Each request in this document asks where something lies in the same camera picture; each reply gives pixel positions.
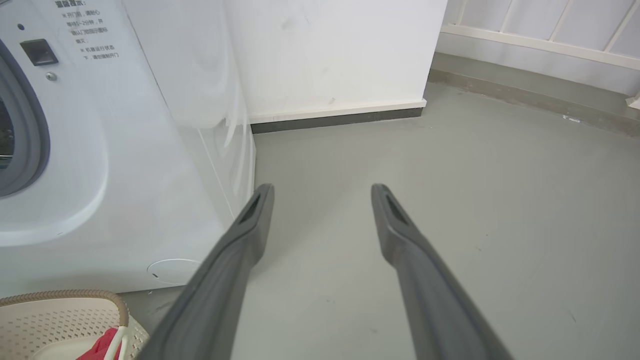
front-loading washing machine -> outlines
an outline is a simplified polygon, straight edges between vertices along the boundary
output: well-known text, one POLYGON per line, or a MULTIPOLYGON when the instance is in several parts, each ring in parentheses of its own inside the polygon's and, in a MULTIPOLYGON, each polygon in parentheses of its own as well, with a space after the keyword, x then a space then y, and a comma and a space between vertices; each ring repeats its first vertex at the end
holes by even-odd
POLYGON ((0 0, 0 297, 186 283, 253 192, 221 0, 0 0))

red cloth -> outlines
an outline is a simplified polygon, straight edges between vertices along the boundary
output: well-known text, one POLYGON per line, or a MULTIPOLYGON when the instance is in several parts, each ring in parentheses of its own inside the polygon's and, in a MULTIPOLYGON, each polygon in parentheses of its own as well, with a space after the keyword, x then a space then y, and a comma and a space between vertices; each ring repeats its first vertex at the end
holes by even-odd
MULTIPOLYGON (((81 357, 78 357, 77 360, 104 360, 104 356, 107 354, 107 349, 111 344, 111 340, 113 340, 113 336, 116 335, 116 332, 118 332, 118 329, 113 327, 105 331, 104 335, 102 335, 95 344, 93 344, 91 350, 85 352, 81 357)), ((122 344, 118 346, 118 351, 116 351, 114 359, 118 359, 121 346, 122 344)))

white railing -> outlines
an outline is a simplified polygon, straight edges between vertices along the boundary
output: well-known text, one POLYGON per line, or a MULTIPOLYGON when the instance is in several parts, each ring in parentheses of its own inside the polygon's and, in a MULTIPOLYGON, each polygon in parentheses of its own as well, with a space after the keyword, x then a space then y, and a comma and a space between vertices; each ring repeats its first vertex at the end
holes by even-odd
POLYGON ((631 16, 633 16, 633 14, 636 12, 638 7, 640 6, 640 0, 634 1, 634 4, 627 11, 627 14, 623 18, 623 20, 620 22, 620 25, 618 26, 616 32, 613 34, 613 36, 609 40, 609 43, 607 44, 607 46, 603 51, 556 42, 556 36, 562 29, 566 16, 571 10, 574 0, 567 1, 567 4, 564 7, 564 10, 562 12, 562 15, 560 16, 560 19, 558 20, 554 28, 554 31, 548 40, 505 33, 506 26, 509 24, 512 9, 514 8, 514 4, 518 0, 511 0, 507 13, 505 14, 504 19, 502 20, 502 25, 499 31, 472 28, 470 26, 461 25, 462 18, 465 14, 465 8, 467 7, 467 1, 473 1, 473 0, 462 0, 462 4, 460 5, 460 11, 458 12, 458 16, 456 18, 456 22, 454 24, 444 24, 442 26, 442 29, 440 30, 442 33, 501 42, 509 45, 529 47, 531 49, 538 49, 538 50, 548 51, 551 53, 563 54, 563 55, 573 56, 576 58, 593 60, 600 63, 606 63, 606 64, 616 65, 620 67, 626 67, 629 69, 640 70, 640 59, 632 58, 630 56, 625 56, 620 54, 614 54, 611 52, 611 48, 620 37, 620 34, 622 34, 622 32, 624 31, 629 20, 631 19, 631 16))

perforated basket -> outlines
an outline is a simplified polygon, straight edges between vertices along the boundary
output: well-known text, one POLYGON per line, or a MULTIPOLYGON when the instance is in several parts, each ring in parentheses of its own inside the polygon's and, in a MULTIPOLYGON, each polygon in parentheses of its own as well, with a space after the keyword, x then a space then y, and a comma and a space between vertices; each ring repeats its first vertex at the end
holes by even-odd
POLYGON ((149 335, 124 301, 99 290, 61 290, 0 299, 0 360, 74 360, 116 327, 105 359, 134 359, 149 335))

brown braided rim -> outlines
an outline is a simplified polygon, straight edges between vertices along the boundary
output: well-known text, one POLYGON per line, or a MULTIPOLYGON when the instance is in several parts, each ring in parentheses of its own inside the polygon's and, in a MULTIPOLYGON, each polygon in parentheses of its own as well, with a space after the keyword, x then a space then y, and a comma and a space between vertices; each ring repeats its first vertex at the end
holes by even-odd
POLYGON ((39 300, 50 299, 64 299, 64 298, 94 298, 94 299, 106 299, 110 300, 118 308, 120 313, 120 326, 129 326, 129 310, 121 297, 116 293, 104 290, 56 290, 56 291, 42 291, 40 293, 30 293, 24 295, 17 295, 12 297, 5 297, 0 299, 0 306, 8 306, 14 304, 20 304, 22 302, 31 302, 39 300))

